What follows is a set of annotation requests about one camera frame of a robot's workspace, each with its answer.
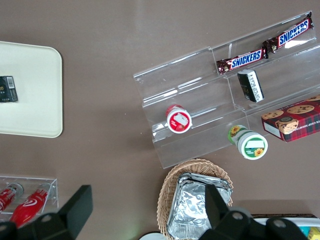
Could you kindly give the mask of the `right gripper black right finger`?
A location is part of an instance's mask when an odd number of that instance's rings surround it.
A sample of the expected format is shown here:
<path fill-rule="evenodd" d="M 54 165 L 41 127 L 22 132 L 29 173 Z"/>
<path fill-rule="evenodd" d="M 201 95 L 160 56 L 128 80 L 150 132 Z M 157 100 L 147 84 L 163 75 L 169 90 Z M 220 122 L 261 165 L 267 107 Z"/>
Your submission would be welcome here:
<path fill-rule="evenodd" d="M 231 210 L 214 185 L 205 186 L 205 210 L 211 228 L 201 240 L 306 240 L 292 221 L 271 217 L 263 225 L 245 209 Z"/>

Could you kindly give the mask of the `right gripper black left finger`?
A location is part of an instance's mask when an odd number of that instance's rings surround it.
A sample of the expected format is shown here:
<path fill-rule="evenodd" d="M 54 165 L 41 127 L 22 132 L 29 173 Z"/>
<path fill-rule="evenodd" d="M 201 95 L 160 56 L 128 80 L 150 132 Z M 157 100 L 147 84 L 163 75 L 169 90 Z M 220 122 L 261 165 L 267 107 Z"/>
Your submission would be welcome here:
<path fill-rule="evenodd" d="M 75 240 L 93 212 L 91 185 L 82 185 L 75 194 L 54 213 L 46 213 L 17 228 L 13 222 L 0 224 L 2 240 Z"/>

